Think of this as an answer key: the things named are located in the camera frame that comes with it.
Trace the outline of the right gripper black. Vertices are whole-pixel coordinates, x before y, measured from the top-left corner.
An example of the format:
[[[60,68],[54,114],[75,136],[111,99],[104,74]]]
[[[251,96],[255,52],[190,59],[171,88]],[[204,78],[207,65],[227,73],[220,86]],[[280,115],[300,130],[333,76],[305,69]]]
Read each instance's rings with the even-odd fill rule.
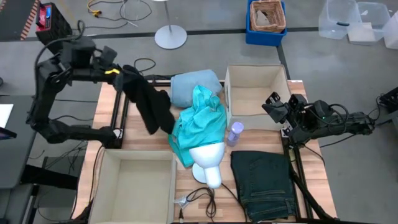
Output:
[[[284,124],[282,134],[289,138],[301,138],[308,132],[306,125],[309,123],[306,107],[311,106],[301,94],[292,94],[289,101],[281,103],[280,96],[272,92],[262,108],[275,123]]]

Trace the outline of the black garment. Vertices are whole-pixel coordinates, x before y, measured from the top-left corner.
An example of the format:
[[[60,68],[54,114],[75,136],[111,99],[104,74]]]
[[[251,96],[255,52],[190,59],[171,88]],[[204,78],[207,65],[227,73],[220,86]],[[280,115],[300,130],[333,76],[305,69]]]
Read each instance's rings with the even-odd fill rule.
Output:
[[[124,65],[123,92],[126,98],[136,104],[149,134],[160,128],[171,134],[175,118],[170,112],[171,102],[165,90],[156,90],[139,71],[130,65]]]

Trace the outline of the light blue sweater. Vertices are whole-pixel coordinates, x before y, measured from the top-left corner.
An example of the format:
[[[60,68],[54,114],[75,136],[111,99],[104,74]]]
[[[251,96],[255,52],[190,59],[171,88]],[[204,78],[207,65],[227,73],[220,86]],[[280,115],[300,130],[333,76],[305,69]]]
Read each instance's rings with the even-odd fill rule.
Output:
[[[170,101],[179,108],[188,108],[192,105],[193,89],[201,85],[217,95],[221,89],[221,83],[213,70],[199,70],[182,73],[170,79]]]

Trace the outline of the dark green jeans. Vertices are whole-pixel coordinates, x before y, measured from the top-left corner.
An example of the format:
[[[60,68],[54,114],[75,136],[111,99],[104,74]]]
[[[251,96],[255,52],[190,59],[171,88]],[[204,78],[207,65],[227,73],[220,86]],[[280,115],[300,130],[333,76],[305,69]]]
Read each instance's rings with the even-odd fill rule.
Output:
[[[284,155],[233,151],[231,169],[238,199],[252,222],[286,219],[296,215],[289,160]]]

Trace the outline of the beige fabric box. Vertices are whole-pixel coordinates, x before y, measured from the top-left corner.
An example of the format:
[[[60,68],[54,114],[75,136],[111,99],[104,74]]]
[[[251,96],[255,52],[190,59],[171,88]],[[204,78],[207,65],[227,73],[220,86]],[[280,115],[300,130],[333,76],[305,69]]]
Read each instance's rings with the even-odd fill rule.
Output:
[[[104,151],[88,224],[171,224],[177,161],[169,151]]]
[[[272,92],[283,102],[291,96],[283,65],[229,65],[224,80],[227,129],[240,122],[245,130],[280,130],[282,125],[262,108]]]

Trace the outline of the purple plastic bottle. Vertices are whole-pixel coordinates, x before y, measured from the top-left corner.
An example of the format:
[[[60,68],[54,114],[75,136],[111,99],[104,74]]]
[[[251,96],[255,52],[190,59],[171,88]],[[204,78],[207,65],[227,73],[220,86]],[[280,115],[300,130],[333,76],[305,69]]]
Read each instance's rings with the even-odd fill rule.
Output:
[[[228,134],[228,138],[227,138],[227,145],[230,147],[234,147],[235,145],[237,145],[240,134],[242,133],[242,131],[244,130],[244,125],[243,123],[240,122],[234,122],[231,126],[231,131]]]

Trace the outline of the blue plastic bin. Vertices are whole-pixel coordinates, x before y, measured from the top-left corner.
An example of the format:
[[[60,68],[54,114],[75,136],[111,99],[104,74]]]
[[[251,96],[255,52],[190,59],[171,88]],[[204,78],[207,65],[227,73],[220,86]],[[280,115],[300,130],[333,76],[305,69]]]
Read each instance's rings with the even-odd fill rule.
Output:
[[[287,35],[288,31],[285,28],[280,33],[273,32],[258,32],[251,30],[250,21],[250,4],[254,0],[247,0],[247,13],[246,13],[246,43],[252,45],[266,45],[272,47],[278,47],[282,42],[282,39]]]

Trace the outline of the grey floor stand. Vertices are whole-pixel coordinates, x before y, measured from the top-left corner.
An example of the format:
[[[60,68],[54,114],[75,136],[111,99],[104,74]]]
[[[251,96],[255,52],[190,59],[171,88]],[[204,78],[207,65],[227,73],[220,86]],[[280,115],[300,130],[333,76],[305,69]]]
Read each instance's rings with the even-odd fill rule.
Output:
[[[170,20],[169,8],[167,2],[169,0],[153,0],[163,2],[165,14],[168,24],[157,30],[154,36],[156,44],[167,50],[177,49],[187,41],[187,31],[180,26],[173,25]]]

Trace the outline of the teal cloth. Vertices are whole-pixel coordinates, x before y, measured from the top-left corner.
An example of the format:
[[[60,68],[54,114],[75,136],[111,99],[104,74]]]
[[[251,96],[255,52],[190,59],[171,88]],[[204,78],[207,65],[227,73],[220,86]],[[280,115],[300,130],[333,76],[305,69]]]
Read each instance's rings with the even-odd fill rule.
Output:
[[[184,167],[194,164],[189,150],[224,141],[226,110],[218,96],[204,86],[192,91],[192,105],[180,112],[168,140]]]

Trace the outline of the red black battery box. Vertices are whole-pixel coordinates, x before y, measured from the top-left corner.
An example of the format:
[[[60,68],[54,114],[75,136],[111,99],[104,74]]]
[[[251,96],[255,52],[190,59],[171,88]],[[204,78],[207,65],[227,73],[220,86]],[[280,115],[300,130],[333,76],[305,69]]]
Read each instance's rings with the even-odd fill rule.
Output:
[[[72,28],[56,5],[52,2],[39,3],[36,10],[36,36],[47,45],[49,42],[72,35]]]

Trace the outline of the wicker basket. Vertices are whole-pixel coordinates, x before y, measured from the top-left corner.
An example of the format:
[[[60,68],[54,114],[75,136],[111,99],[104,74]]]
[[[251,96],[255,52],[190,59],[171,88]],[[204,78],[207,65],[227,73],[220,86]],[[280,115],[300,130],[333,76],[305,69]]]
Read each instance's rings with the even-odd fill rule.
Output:
[[[256,25],[256,11],[261,10],[267,13],[270,20],[269,26],[258,27]],[[251,30],[258,32],[280,33],[286,28],[285,13],[281,0],[255,0],[250,4]]]

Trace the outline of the grey paper scrap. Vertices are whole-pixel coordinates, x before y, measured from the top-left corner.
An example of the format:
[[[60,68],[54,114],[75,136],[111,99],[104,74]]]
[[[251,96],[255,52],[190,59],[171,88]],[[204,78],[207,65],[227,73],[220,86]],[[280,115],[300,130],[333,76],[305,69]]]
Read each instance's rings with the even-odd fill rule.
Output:
[[[270,20],[267,18],[267,13],[265,11],[257,10],[256,11],[256,25],[258,27],[269,26]]]

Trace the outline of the clear plastic storage bin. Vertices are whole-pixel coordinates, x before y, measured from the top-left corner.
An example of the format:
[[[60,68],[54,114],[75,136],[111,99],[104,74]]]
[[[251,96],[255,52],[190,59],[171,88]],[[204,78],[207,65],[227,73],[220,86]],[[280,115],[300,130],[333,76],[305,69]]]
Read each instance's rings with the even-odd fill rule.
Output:
[[[385,46],[388,49],[398,50],[398,19],[390,18],[383,27],[383,31]]]
[[[360,22],[355,0],[326,0],[318,19],[318,33],[320,37],[340,40]]]
[[[348,29],[351,44],[374,45],[384,37],[384,25],[389,21],[387,6],[378,2],[358,2],[360,20]]]

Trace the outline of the white paper sheet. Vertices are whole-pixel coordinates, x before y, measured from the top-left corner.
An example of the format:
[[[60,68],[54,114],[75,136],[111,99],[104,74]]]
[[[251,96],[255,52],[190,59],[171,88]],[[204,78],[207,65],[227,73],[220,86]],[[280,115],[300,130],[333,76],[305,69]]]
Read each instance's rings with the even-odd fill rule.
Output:
[[[13,106],[13,104],[0,104],[0,128],[6,127]]]

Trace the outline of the small clear plastic wrapper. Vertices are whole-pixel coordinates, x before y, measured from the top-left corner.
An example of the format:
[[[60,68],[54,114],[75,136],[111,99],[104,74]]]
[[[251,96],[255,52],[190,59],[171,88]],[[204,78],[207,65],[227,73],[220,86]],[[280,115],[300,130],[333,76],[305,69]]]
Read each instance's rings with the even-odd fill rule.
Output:
[[[183,210],[190,202],[188,201],[187,196],[183,196],[175,199],[174,203],[177,204]]]

